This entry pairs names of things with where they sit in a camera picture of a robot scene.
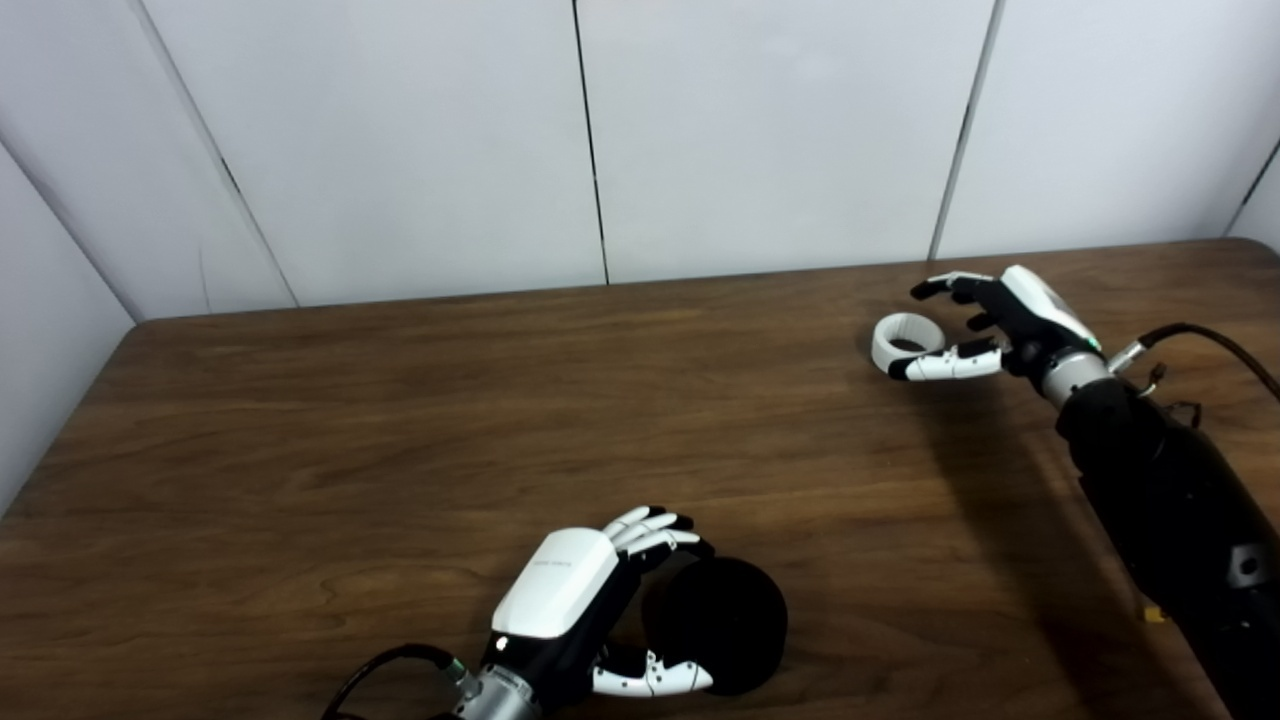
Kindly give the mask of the white and black right hand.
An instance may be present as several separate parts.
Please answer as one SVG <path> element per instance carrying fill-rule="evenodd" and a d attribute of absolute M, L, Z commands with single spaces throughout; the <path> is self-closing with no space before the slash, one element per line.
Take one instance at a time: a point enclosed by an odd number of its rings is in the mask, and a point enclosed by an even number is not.
<path fill-rule="evenodd" d="M 950 272 L 910 291 L 920 301 L 941 293 L 980 309 L 968 322 L 977 338 L 948 345 L 927 318 L 884 316 L 874 328 L 870 356 L 890 378 L 960 380 L 1006 372 L 1043 389 L 1055 373 L 1079 373 L 1087 382 L 1108 374 L 1094 333 L 1025 266 L 1009 266 L 1000 275 Z"/>

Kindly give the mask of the white and black left hand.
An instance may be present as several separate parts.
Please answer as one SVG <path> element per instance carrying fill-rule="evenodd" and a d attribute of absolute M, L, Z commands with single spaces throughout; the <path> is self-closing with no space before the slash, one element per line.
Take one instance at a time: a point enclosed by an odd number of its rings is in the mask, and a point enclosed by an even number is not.
<path fill-rule="evenodd" d="M 644 575 L 678 553 L 712 559 L 716 550 L 691 518 L 660 506 L 548 534 L 498 603 L 477 691 L 460 711 L 540 719 L 590 694 L 648 700 L 710 688 L 696 661 L 609 643 Z"/>

